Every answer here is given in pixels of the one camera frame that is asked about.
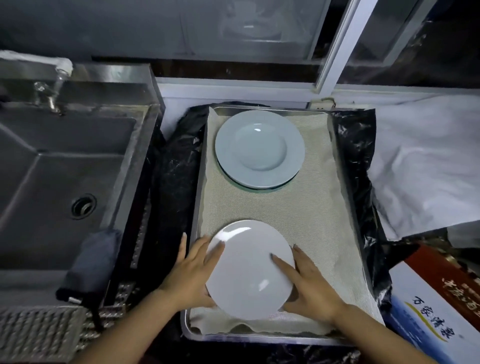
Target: yellow curved stripe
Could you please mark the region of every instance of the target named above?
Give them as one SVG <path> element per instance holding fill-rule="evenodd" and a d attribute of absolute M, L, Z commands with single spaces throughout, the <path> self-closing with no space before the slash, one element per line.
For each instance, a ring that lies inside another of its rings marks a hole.
<path fill-rule="evenodd" d="M 436 337 L 438 337 L 442 341 L 447 342 L 447 340 L 445 340 L 440 335 L 438 335 L 438 332 L 435 331 L 435 329 L 430 325 L 430 322 L 428 322 L 427 319 L 423 317 L 423 315 L 420 313 L 419 310 L 417 310 L 412 304 L 408 302 L 404 301 L 404 303 L 406 303 L 407 306 L 410 307 L 413 310 L 413 312 L 415 312 L 418 315 L 418 317 L 420 317 L 420 319 L 425 323 L 425 325 L 427 325 L 427 327 L 430 329 L 431 332 L 435 334 Z"/>

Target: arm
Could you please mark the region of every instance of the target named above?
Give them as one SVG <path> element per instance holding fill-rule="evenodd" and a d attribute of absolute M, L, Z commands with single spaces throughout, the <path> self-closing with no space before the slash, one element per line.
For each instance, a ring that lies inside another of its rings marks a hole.
<path fill-rule="evenodd" d="M 272 256 L 299 294 L 285 303 L 286 311 L 336 327 L 375 364 L 436 363 L 358 307 L 344 303 L 310 258 L 296 245 L 292 251 L 297 269 Z"/>
<path fill-rule="evenodd" d="M 185 257 L 187 235 L 182 236 L 177 261 L 160 287 L 127 317 L 107 330 L 72 361 L 73 364 L 138 363 L 150 343 L 172 316 L 191 307 L 213 307 L 205 283 L 224 249 L 219 244 L 206 258 L 210 239 L 200 238 Z"/>

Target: black plastic sheet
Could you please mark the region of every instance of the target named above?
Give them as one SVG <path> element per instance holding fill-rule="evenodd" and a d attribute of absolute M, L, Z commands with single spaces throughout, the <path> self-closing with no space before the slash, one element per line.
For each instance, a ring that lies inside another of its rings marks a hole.
<path fill-rule="evenodd" d="M 150 190 L 152 213 L 139 260 L 138 290 L 137 294 L 133 295 L 134 301 L 140 300 L 159 286 L 173 267 L 181 234 L 184 231 L 189 234 L 191 231 L 208 110 L 209 105 L 190 108 L 179 121 L 168 142 L 156 148 L 157 158 Z M 348 182 L 353 194 L 374 296 L 381 310 L 384 310 L 389 307 L 391 280 L 378 238 L 371 201 L 372 185 L 367 177 L 367 169 L 375 146 L 375 112 L 374 110 L 335 111 L 333 116 L 340 152 L 343 154 Z M 224 360 L 230 360 L 248 351 L 252 356 L 257 358 L 260 356 L 271 364 L 357 363 L 360 357 L 359 352 L 352 347 L 273 344 L 247 344 L 245 347 L 245 344 L 192 342 L 181 336 L 178 316 L 175 316 L 162 330 L 149 349 L 149 353 L 161 361 L 178 362 L 174 360 L 175 352 L 181 352 L 177 360 L 182 361 L 180 359 L 182 357 L 187 362 L 196 361 L 200 359 L 197 355 L 202 352 L 198 350 L 199 345 L 202 348 L 209 347 L 204 351 L 204 356 L 208 356 L 208 353 L 214 350 L 225 353 Z M 226 346 L 230 347 L 228 351 L 224 350 Z"/>

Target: tray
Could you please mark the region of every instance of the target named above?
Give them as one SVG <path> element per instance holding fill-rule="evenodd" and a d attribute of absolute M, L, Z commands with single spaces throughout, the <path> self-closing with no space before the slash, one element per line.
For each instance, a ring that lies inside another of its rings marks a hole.
<path fill-rule="evenodd" d="M 367 280 L 367 285 L 368 285 L 369 291 L 372 293 L 372 282 L 366 266 L 366 259 L 363 251 L 363 245 L 361 244 L 361 241 L 360 241 L 360 231 L 359 231 L 357 219 L 352 210 L 352 206 L 354 206 L 352 193 L 351 193 L 351 189 L 348 184 L 348 181 L 346 181 L 346 179 L 344 178 L 344 175 L 346 172 L 345 163 L 343 161 L 341 151 L 338 149 L 338 145 L 337 145 L 338 136 L 336 133 L 336 128 L 334 127 L 335 121 L 334 121 L 334 118 L 331 116 L 331 114 L 326 111 L 316 111 L 316 110 L 308 110 L 308 109 L 280 109 L 280 108 L 251 107 L 251 106 L 240 106 L 240 105 L 225 106 L 222 104 L 213 105 L 212 108 L 220 116 L 233 116 L 240 112 L 248 111 L 248 110 L 266 110 L 282 116 L 293 116 L 293 115 L 307 116 L 307 115 L 315 115 L 315 114 L 329 115 L 327 126 L 330 133 L 330 139 L 332 141 L 334 160 L 337 165 L 338 179 L 340 180 L 340 189 L 345 199 L 345 202 L 347 204 L 347 209 L 349 212 L 352 226 L 354 227 L 354 233 L 356 236 L 356 241 L 357 241 L 357 246 L 359 248 L 360 256 L 363 262 L 363 270 Z M 189 244 L 193 244 L 195 240 L 199 238 L 198 218 L 199 218 L 200 206 L 202 203 L 202 189 L 203 189 L 204 178 L 205 178 L 205 164 L 206 164 L 206 152 L 205 152 L 205 148 L 203 148 L 201 162 L 200 162 L 200 170 L 198 174 L 197 192 L 195 197 L 195 208 L 193 212 L 192 231 L 190 234 Z M 341 336 L 339 333 L 335 331 L 333 333 L 328 334 L 327 336 L 317 336 L 311 333 L 298 334 L 298 335 L 282 334 L 282 333 L 259 333 L 259 332 L 253 332 L 247 329 L 243 331 L 237 330 L 237 328 L 235 328 L 235 332 L 232 332 L 232 333 L 203 335 L 202 333 L 200 333 L 198 329 L 192 328 L 190 326 L 189 315 L 190 315 L 189 310 L 184 310 L 181 312 L 180 314 L 181 329 L 185 337 L 195 341 L 257 342 L 257 343 L 325 345 L 325 346 L 326 345 L 329 345 L 329 346 L 331 345 L 351 346 L 352 345 L 347 339 L 345 339 L 343 336 Z"/>

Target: sink basin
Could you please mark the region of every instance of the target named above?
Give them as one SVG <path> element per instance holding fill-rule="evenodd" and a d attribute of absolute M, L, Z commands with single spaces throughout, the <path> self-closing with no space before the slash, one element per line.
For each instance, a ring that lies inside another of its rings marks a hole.
<path fill-rule="evenodd" d="M 89 233 L 125 229 L 164 110 L 148 65 L 75 65 L 61 115 L 33 104 L 33 83 L 54 80 L 51 66 L 0 62 L 11 100 L 0 108 L 2 277 L 65 271 Z"/>

